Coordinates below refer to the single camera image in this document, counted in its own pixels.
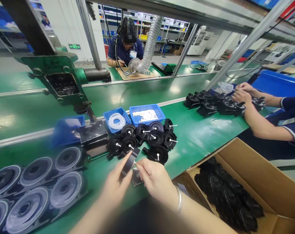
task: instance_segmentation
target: blue uniform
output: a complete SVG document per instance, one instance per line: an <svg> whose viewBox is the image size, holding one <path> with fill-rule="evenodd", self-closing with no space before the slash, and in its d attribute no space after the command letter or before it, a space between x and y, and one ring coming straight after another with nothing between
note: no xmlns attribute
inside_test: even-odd
<svg viewBox="0 0 295 234"><path fill-rule="evenodd" d="M284 97L280 104L285 111L269 116L267 120L287 129L295 139L295 97ZM295 142L260 139L253 136L250 128L241 133L239 138L267 160L295 159Z"/></svg>
<svg viewBox="0 0 295 234"><path fill-rule="evenodd" d="M112 42L109 44L109 48L108 48L108 54L107 57L109 59L112 60L116 60L116 56L115 56L115 46L114 46L114 41L116 40L116 36L114 36L112 38ZM137 38L137 42L134 43L134 48L132 48L131 50L126 50L122 44L122 40L121 38L118 39L118 45L117 45L117 57L119 57L120 60L123 60L126 64L126 66L129 65L129 62L131 59L133 59L132 57L130 57L130 53L132 51L136 52L136 57L138 59L143 59L143 54L144 54L144 50L143 50L143 46L141 41Z"/></svg>

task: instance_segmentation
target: silver exhaust hose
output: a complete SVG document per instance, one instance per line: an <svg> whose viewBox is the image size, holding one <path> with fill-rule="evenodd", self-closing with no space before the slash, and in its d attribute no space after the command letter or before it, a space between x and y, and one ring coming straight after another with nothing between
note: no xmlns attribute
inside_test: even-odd
<svg viewBox="0 0 295 234"><path fill-rule="evenodd" d="M144 48L143 62L137 67L137 72L144 74L151 65L154 50L156 46L157 37L160 32L163 17L154 15L153 21L148 33L147 41Z"/></svg>

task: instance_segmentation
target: worker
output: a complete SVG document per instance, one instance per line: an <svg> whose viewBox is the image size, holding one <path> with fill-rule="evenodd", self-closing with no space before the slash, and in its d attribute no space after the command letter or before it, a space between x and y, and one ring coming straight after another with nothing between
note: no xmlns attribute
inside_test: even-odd
<svg viewBox="0 0 295 234"><path fill-rule="evenodd" d="M137 37L133 19L129 17L123 18L121 22L121 31L117 42L117 58L115 56L115 41L114 36L109 44L107 54L107 64L110 67L119 67L116 59L121 67L128 66L133 58L143 59L143 46Z"/></svg>
<svg viewBox="0 0 295 234"><path fill-rule="evenodd" d="M119 176L131 153L132 152L129 152L123 160L117 164L116 168L110 172L100 198L90 207L87 213L69 232L69 234L103 233L103 230L106 227L116 224L115 221L111 219L114 214L116 214L117 208L130 184L132 170L129 171L121 183L119 183ZM165 167L162 164L145 158L137 162L136 167L139 170L140 177L144 181L151 196L168 210L178 214L179 220L182 219L182 221L184 221L193 233L236 233L221 219L189 198L183 192L181 192L180 203L178 190L173 185ZM161 217L161 222L164 222L164 220L165 217ZM129 220L129 223L131 226L134 225L132 220ZM135 233L141 232L147 233L140 230L136 230Z"/></svg>
<svg viewBox="0 0 295 234"><path fill-rule="evenodd" d="M267 106L285 111L265 118L252 104L252 96L265 97ZM250 126L240 139L269 161L295 159L295 97L275 97L242 83L236 86L232 99L245 102L244 118Z"/></svg>

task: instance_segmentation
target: work mat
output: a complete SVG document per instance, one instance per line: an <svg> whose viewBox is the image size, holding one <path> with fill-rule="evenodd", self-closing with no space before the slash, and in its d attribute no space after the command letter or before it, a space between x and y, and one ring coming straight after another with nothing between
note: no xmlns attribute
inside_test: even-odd
<svg viewBox="0 0 295 234"><path fill-rule="evenodd" d="M122 68L125 72L128 71L127 67ZM116 68L118 71L119 75L123 80L136 80L136 79L143 79L143 78L150 78L150 77L156 77L154 73L150 72L150 75L145 75L145 74L138 74L138 75L129 75L126 76L124 73L122 73L122 70L120 68Z"/></svg>

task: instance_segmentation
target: green exit sign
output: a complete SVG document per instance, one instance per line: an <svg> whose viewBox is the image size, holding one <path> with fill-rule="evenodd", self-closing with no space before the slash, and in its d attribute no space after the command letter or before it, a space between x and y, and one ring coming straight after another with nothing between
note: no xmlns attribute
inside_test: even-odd
<svg viewBox="0 0 295 234"><path fill-rule="evenodd" d="M79 44L68 44L71 49L81 49Z"/></svg>

